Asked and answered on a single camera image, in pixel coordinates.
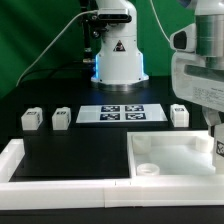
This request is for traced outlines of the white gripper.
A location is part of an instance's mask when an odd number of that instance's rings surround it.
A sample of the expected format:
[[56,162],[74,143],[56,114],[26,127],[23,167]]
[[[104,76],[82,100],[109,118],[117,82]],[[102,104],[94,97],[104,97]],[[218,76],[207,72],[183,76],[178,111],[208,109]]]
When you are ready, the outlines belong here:
[[171,62],[172,88],[183,100],[204,106],[202,113],[211,137],[224,136],[224,71],[205,67],[205,59],[196,54],[175,52]]

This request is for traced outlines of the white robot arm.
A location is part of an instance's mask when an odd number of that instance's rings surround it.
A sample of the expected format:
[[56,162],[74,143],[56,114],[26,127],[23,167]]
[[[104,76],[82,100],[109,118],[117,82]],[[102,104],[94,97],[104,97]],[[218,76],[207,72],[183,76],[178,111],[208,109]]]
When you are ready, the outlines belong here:
[[[209,134],[224,134],[224,0],[178,0],[195,21],[170,36],[175,95],[202,107]],[[128,0],[96,0],[102,35],[92,82],[126,90],[148,80],[137,47],[137,11]]]

